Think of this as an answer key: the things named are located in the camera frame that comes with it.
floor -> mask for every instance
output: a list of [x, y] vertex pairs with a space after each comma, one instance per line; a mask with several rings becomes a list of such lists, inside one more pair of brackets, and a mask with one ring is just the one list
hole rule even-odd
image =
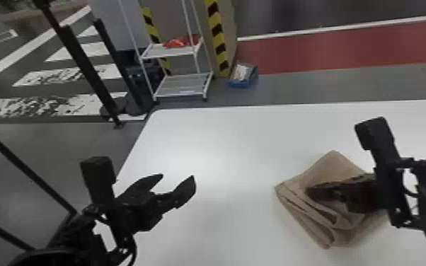
[[[386, 10], [382, 12], [377, 11], [380, 5], [376, 4], [376, 1], [373, 1], [373, 5], [363, 3], [357, 5], [352, 1], [340, 1], [339, 4], [334, 2], [335, 4], [331, 6], [327, 3], [319, 3], [317, 0], [305, 1], [302, 5], [298, 5], [298, 0], [275, 0], [268, 6], [267, 10], [271, 10], [270, 13], [259, 15], [263, 14], [260, 11], [266, 10], [261, 7], [265, 1], [257, 0], [256, 2], [257, 5], [246, 5], [243, 1], [234, 1], [239, 36], [426, 14], [426, 2], [421, 1], [412, 1], [412, 4], [408, 1], [407, 8], [401, 8], [405, 6], [404, 2], [395, 1], [394, 4], [388, 4], [389, 8], [380, 9]], [[292, 8], [295, 10], [293, 16], [287, 12]], [[58, 19], [65, 19], [71, 14], [70, 12], [59, 14]], [[74, 32], [77, 35], [80, 34], [87, 29], [91, 21], [92, 17], [87, 15], [74, 23]], [[16, 29], [21, 38], [0, 44], [0, 59], [48, 29], [48, 25], [42, 19], [26, 22], [24, 25], [4, 26]], [[80, 42], [92, 43], [96, 40], [98, 37], [88, 36], [80, 39]], [[240, 43], [238, 46], [238, 55], [248, 54], [248, 44], [242, 45]], [[60, 47], [60, 41], [53, 38], [4, 70], [0, 74], [0, 98], [48, 96], [53, 92], [88, 93], [90, 88], [82, 80], [63, 84], [12, 87], [30, 71], [75, 67], [70, 61], [45, 62]], [[417, 53], [424, 54], [422, 50], [417, 50]], [[93, 57], [91, 60], [94, 64], [110, 62], [107, 57]], [[327, 64], [320, 63], [312, 64], [307, 69], [293, 70], [286, 67], [288, 64], [284, 63], [280, 64], [279, 69], [274, 69], [270, 65], [259, 64], [263, 74], [251, 88], [229, 88], [224, 79], [216, 79], [212, 83], [207, 103], [203, 103], [199, 98], [163, 100], [156, 106], [156, 110], [426, 99], [426, 61], [397, 64], [341, 64], [331, 67], [322, 67]], [[290, 65], [302, 64], [296, 64], [291, 57]], [[119, 79], [105, 80], [105, 82], [111, 92], [125, 91]], [[0, 139], [77, 209], [82, 209], [89, 203], [89, 198], [82, 183], [79, 161], [91, 156], [109, 156], [113, 160], [115, 169], [119, 170], [142, 131], [144, 122], [128, 122], [124, 129], [113, 130], [113, 125], [106, 122], [70, 121], [42, 123], [42, 120], [33, 120], [30, 123], [20, 124], [17, 120], [11, 122], [0, 120]], [[55, 206], [52, 200], [28, 182], [27, 178], [0, 155], [1, 226], [30, 244], [43, 247], [64, 215], [64, 210]], [[19, 252], [20, 250], [0, 241], [0, 265], [6, 265]]]

beige cloth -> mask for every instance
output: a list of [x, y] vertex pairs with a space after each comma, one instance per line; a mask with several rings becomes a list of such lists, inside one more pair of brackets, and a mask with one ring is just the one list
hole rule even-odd
[[343, 181], [363, 173], [342, 154], [330, 151], [310, 169], [280, 183], [275, 189], [280, 202], [320, 247], [349, 245], [363, 236], [365, 229], [385, 221], [384, 212], [350, 213], [339, 201], [314, 202], [305, 190], [312, 185]]

yellow and black striped post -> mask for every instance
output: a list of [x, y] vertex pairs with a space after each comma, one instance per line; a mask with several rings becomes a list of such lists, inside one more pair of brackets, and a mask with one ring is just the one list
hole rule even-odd
[[226, 38], [224, 37], [217, 0], [205, 0], [205, 6], [208, 13], [209, 29], [212, 31], [219, 76], [227, 77], [229, 75], [229, 63], [228, 54], [226, 53]]
[[[152, 40], [153, 43], [161, 43], [159, 32], [154, 25], [151, 9], [148, 7], [144, 7], [142, 9], [142, 14], [144, 15], [145, 26], [147, 27], [147, 32], [150, 35], [150, 39]], [[165, 73], [167, 75], [170, 76], [172, 74], [172, 72], [170, 71], [170, 62], [166, 58], [164, 57], [160, 58], [159, 64], [163, 68], [163, 70], [165, 70]]]

red item on shelf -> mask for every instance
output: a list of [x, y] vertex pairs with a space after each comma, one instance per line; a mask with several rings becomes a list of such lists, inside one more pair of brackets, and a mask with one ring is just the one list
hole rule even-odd
[[[198, 40], [200, 39], [200, 36], [198, 34], [192, 34], [192, 39], [193, 39], [193, 44], [197, 45]], [[188, 36], [188, 34], [184, 35], [180, 39], [172, 39], [163, 44], [163, 46], [167, 48], [185, 47], [190, 45], [191, 45], [190, 36]]]
[[163, 46], [167, 48], [184, 47], [185, 43], [179, 39], [172, 39], [172, 40], [169, 40], [168, 42], [165, 42]]

